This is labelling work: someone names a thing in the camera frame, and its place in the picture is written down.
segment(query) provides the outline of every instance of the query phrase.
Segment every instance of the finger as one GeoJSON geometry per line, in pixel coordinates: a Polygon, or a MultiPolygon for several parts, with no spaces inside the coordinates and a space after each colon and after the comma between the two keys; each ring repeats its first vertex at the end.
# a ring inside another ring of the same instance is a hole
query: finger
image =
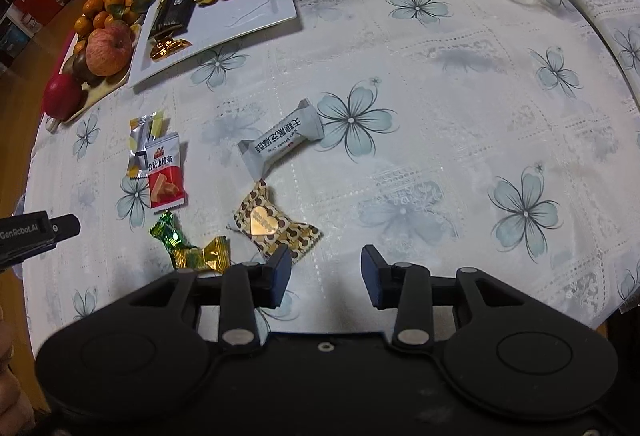
{"type": "Polygon", "coordinates": [[[22,428],[33,425],[33,409],[24,393],[8,411],[0,415],[0,436],[15,436],[22,428]]]}
{"type": "Polygon", "coordinates": [[[0,361],[4,361],[11,352],[11,345],[14,341],[14,334],[11,324],[0,321],[0,361]]]}
{"type": "Polygon", "coordinates": [[[18,401],[19,396],[20,383],[18,379],[11,371],[0,373],[0,416],[18,401]]]}

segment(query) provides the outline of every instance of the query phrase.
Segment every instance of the screw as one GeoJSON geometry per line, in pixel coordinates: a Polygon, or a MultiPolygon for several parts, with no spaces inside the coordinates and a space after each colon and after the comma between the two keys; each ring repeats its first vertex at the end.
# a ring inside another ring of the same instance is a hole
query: screw
{"type": "Polygon", "coordinates": [[[243,328],[235,328],[225,331],[222,340],[231,346],[244,346],[254,340],[254,334],[243,328]]]}
{"type": "Polygon", "coordinates": [[[323,353],[332,352],[335,349],[335,346],[331,342],[320,342],[318,344],[318,351],[322,351],[323,353]]]}
{"type": "Polygon", "coordinates": [[[398,333],[398,340],[409,346],[421,346],[429,341],[429,334],[424,330],[408,329],[398,333]]]}

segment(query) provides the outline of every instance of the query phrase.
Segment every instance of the white snack wrapper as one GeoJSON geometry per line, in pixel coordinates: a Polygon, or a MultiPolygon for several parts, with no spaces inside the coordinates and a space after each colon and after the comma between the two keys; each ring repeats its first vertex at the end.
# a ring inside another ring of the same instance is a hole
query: white snack wrapper
{"type": "Polygon", "coordinates": [[[271,165],[304,140],[324,138],[322,122],[308,98],[257,140],[240,140],[238,149],[251,177],[263,178],[271,165]]]}

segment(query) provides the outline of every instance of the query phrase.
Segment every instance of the white square plate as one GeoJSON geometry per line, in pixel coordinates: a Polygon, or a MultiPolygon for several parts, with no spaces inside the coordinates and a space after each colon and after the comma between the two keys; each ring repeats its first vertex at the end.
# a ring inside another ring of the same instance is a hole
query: white square plate
{"type": "Polygon", "coordinates": [[[154,44],[148,37],[160,1],[151,5],[142,25],[129,75],[132,86],[217,44],[297,17],[293,0],[217,0],[209,6],[196,6],[186,31],[174,35],[189,41],[191,46],[155,62],[149,56],[154,44]]]}

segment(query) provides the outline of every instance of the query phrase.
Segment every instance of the red and white snack package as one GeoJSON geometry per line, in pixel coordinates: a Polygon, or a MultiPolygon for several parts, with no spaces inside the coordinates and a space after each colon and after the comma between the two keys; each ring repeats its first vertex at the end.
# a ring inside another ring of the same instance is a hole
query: red and white snack package
{"type": "Polygon", "coordinates": [[[180,168],[180,138],[172,132],[146,144],[151,210],[171,209],[184,203],[182,169],[180,168]]]}

